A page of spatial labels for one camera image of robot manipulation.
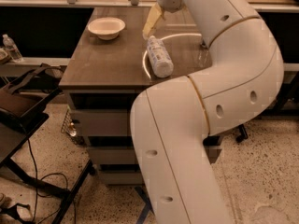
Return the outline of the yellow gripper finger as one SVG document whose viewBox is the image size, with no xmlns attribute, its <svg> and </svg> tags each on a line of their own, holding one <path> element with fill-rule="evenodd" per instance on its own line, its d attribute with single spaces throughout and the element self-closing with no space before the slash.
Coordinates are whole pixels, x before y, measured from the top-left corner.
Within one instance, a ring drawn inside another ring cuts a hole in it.
<svg viewBox="0 0 299 224">
<path fill-rule="evenodd" d="M 158 25 L 164 19 L 164 10 L 156 3 L 149 11 L 146 23 L 143 27 L 142 35 L 145 40 L 148 40 L 155 34 Z"/>
</svg>

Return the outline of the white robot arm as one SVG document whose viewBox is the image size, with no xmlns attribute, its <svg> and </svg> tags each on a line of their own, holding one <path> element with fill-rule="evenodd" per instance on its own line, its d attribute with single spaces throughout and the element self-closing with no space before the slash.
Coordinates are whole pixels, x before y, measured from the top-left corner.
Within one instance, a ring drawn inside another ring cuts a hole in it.
<svg viewBox="0 0 299 224">
<path fill-rule="evenodd" d="M 157 0 L 187 7 L 212 59 L 142 91 L 131 110 L 135 154 L 158 224 L 233 224 L 203 141 L 261 114 L 284 67 L 276 39 L 246 0 Z"/>
</svg>

